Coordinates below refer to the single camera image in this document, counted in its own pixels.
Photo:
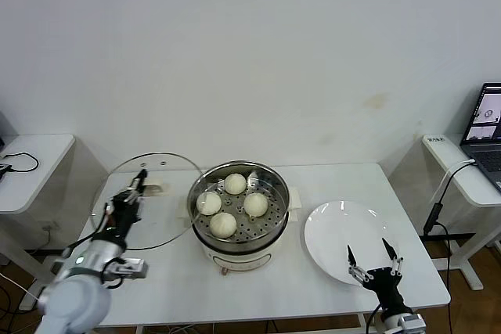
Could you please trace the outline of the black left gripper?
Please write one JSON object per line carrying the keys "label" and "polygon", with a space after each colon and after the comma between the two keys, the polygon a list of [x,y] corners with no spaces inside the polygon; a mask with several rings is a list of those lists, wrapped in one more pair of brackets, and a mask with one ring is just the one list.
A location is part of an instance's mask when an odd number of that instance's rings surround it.
{"label": "black left gripper", "polygon": [[131,184],[112,198],[108,227],[114,237],[126,237],[134,223],[140,220],[138,212],[146,188],[148,171],[140,171]]}

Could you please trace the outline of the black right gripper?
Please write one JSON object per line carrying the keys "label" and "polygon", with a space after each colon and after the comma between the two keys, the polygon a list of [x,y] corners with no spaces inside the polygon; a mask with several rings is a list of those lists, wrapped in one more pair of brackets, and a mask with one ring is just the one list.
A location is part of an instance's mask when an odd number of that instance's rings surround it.
{"label": "black right gripper", "polygon": [[391,260],[391,267],[365,271],[357,265],[351,247],[347,245],[348,273],[365,289],[376,293],[384,314],[410,313],[410,308],[405,305],[404,299],[398,291],[398,284],[402,279],[403,258],[397,254],[395,248],[385,238],[382,238],[382,242]]}

